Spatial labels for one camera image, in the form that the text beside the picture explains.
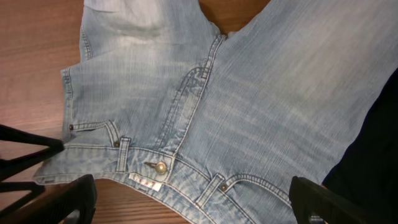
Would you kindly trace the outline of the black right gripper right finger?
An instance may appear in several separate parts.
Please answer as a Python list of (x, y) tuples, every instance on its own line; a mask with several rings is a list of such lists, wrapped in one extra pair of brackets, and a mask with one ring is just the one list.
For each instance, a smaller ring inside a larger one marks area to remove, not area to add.
[(386, 222), (304, 177), (292, 178), (289, 199), (298, 224), (310, 224), (310, 217), (314, 215), (328, 224)]

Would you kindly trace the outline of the light blue denim shorts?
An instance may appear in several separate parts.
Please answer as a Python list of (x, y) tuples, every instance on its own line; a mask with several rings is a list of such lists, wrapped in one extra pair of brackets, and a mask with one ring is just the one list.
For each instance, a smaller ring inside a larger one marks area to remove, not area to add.
[(197, 1), (85, 1), (64, 150), (40, 185), (126, 185), (192, 223), (295, 223), (397, 67), (396, 1), (271, 1), (222, 35)]

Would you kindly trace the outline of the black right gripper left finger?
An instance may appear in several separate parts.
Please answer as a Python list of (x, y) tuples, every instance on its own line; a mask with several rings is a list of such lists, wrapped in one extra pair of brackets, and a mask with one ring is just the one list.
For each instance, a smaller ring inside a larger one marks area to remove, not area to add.
[(22, 207), (4, 218), (1, 223), (42, 224), (78, 223), (90, 224), (96, 210), (97, 191), (92, 175), (70, 182)]

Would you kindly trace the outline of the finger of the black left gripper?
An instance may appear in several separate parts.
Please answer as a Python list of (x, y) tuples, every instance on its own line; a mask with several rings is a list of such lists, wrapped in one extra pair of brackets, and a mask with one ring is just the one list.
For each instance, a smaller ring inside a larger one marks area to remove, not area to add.
[[(32, 125), (11, 125), (6, 124), (15, 129), (25, 131), (28, 133), (45, 136), (48, 138), (61, 139), (62, 138), (62, 125), (45, 125), (45, 126), (34, 126)], [(45, 146), (25, 144), (18, 142), (1, 141), (1, 159), (10, 160), (17, 157), (24, 156), (26, 154), (32, 154), (33, 152), (45, 149)], [(40, 167), (41, 163), (34, 165), (22, 172), (11, 176), (6, 179), (5, 182), (32, 182), (32, 177), (36, 170)], [(4, 192), (1, 193), (1, 210), (11, 205), (21, 197), (28, 194), (29, 191), (15, 191), (15, 192)]]

